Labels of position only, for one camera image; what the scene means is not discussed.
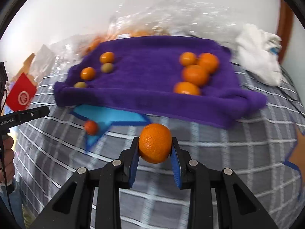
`person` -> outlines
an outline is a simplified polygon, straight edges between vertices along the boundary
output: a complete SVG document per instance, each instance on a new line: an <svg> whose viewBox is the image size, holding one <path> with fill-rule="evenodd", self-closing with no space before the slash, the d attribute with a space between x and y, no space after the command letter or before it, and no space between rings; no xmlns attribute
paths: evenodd
<svg viewBox="0 0 305 229"><path fill-rule="evenodd" d="M22 202L21 202L21 194L18 182L15 180L15 166L13 163L13 159L15 157L15 153L12 150L14 145L14 139L11 136L3 135L3 145L4 145L4 163L5 163L5 171L7 183L9 184L8 192L10 196L10 202L12 206L12 210L16 219L16 222L22 229L25 229L24 218L22 213ZM7 193L4 185L4 176L3 170L0 170L0 196L4 201L6 207L9 209Z"/></svg>

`white wall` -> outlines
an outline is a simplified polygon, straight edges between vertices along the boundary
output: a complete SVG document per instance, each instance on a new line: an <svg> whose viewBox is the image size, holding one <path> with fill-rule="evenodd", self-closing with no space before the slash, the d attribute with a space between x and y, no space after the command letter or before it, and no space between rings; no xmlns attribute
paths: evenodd
<svg viewBox="0 0 305 229"><path fill-rule="evenodd" d="M296 16L283 67L294 82L302 103L305 104L305 29Z"/></svg>
<svg viewBox="0 0 305 229"><path fill-rule="evenodd" d="M107 29L110 16L125 0L28 0L0 40L0 60L15 74L22 62L42 44L51 44L74 34ZM245 22L274 33L279 0L194 0L229 6Z"/></svg>

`yellow-green fruit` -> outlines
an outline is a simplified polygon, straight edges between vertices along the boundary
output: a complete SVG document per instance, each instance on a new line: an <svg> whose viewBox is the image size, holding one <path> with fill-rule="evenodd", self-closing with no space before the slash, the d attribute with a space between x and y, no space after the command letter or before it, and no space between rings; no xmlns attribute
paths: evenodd
<svg viewBox="0 0 305 229"><path fill-rule="evenodd" d="M74 88L86 88L87 84L85 82L77 82L76 84L74 84L73 87Z"/></svg>
<svg viewBox="0 0 305 229"><path fill-rule="evenodd" d="M110 73L113 71L113 64L112 63L105 63L101 66L101 71L104 73Z"/></svg>

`silver bolt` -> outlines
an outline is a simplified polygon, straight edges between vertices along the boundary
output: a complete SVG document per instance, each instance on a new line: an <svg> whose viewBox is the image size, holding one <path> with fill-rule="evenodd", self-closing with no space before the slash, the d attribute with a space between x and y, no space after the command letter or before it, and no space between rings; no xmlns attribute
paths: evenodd
<svg viewBox="0 0 305 229"><path fill-rule="evenodd" d="M189 161L190 166L196 166L197 164L198 164L198 162L196 160L190 160Z"/></svg>
<svg viewBox="0 0 305 229"><path fill-rule="evenodd" d="M119 165L121 165L121 163L122 163L122 161L119 160L119 159L114 160L114 161L112 162L112 164L113 164L114 166L119 166Z"/></svg>
<svg viewBox="0 0 305 229"><path fill-rule="evenodd" d="M86 171L87 171L87 170L86 170L85 167L80 167L80 168L77 169L77 173L78 173L78 174L84 174Z"/></svg>
<svg viewBox="0 0 305 229"><path fill-rule="evenodd" d="M225 169L224 169L224 173L225 173L226 175L232 175L232 174L233 174L233 170L231 170L230 168L225 168Z"/></svg>

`triangular cutout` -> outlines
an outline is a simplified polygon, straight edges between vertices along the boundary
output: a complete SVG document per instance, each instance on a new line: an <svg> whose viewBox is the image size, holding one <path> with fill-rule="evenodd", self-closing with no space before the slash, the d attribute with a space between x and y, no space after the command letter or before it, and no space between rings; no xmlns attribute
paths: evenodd
<svg viewBox="0 0 305 229"><path fill-rule="evenodd" d="M248 213L253 213L256 211L254 204L246 196L244 191L235 183L233 184L233 189L237 199L238 209L241 215Z"/></svg>
<svg viewBox="0 0 305 229"><path fill-rule="evenodd" d="M76 190L76 186L77 186L76 183L71 183L71 185L67 188L67 190L60 196L60 198L53 205L54 211L64 214L69 214L74 193Z"/></svg>

